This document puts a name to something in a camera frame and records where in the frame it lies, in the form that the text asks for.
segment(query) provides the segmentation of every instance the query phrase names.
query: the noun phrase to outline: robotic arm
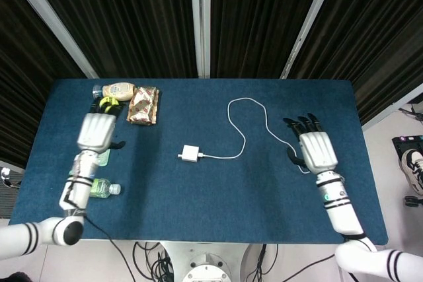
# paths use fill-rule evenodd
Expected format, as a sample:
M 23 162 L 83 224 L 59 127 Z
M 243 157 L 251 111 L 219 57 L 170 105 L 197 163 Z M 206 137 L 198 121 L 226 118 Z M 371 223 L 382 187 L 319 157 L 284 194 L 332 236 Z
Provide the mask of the robotic arm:
M 71 246 L 82 237 L 85 209 L 98 167 L 98 154 L 110 146 L 119 109 L 97 113 L 97 107 L 84 118 L 78 137 L 81 152 L 75 157 L 59 205 L 64 218 L 52 217 L 41 223 L 11 225 L 0 230 L 0 260 L 30 254 L 41 244 Z
M 423 280 L 423 258 L 398 250 L 377 251 L 366 236 L 342 183 L 343 177 L 334 172 L 338 160 L 329 136 L 318 119 L 298 117 L 299 121 L 285 118 L 297 137 L 304 159 L 288 148 L 288 157 L 294 164 L 307 167 L 317 175 L 316 185 L 333 229 L 347 242 L 335 252 L 338 265 L 351 273 L 367 273 L 397 282 Z

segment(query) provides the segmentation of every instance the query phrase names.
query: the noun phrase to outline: blue felt surface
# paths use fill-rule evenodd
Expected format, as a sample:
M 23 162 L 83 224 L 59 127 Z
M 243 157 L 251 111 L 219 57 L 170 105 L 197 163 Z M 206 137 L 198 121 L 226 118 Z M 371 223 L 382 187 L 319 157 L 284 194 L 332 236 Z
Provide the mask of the blue felt surface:
M 32 148 L 11 223 L 62 216 L 58 201 L 73 157 L 94 84 L 122 79 L 60 80 L 54 85 Z M 264 127 L 262 108 L 233 104 L 231 115 L 247 137 L 235 160 L 182 162 L 184 144 L 209 155 L 239 152 L 241 136 L 229 125 L 227 103 L 248 96 L 268 110 L 270 129 L 299 148 L 282 118 L 314 113 L 338 156 L 337 172 L 365 231 L 376 244 L 387 233 L 347 81 L 130 79 L 161 89 L 158 123 L 151 127 L 118 119 L 112 151 L 96 177 L 119 183 L 123 191 L 90 199 L 88 214 L 115 239 L 207 242 L 339 243 L 329 222 L 315 177 L 301 174 L 288 160 L 286 146 Z M 86 224 L 84 238 L 104 238 Z

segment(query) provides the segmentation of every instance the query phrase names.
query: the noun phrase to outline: snack package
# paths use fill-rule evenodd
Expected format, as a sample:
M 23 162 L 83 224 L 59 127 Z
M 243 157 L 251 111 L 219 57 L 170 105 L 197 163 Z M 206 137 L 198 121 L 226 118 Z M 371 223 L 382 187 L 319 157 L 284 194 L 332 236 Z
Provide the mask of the snack package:
M 130 123 L 153 125 L 156 123 L 159 89 L 157 87 L 138 87 L 132 96 L 128 110 Z

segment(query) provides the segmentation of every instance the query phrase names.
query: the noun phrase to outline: black fabric backdrop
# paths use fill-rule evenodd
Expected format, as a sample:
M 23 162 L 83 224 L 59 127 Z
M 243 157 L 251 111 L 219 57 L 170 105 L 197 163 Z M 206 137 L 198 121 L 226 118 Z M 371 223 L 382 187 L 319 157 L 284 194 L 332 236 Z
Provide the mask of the black fabric backdrop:
M 52 83 L 85 76 L 26 0 L 0 13 L 0 160 L 24 168 Z
M 211 0 L 211 77 L 279 78 L 313 0 Z
M 423 83 L 423 0 L 325 0 L 292 79 L 349 79 L 362 123 Z
M 100 77 L 197 77 L 191 0 L 48 0 Z

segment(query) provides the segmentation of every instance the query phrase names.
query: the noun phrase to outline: water bottle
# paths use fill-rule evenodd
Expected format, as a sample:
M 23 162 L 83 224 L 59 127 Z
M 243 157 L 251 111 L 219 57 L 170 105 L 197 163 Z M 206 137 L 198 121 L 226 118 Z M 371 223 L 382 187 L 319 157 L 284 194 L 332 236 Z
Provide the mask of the water bottle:
M 111 184 L 105 178 L 95 178 L 91 186 L 90 196 L 99 198 L 108 198 L 110 194 L 118 195 L 120 193 L 119 184 Z

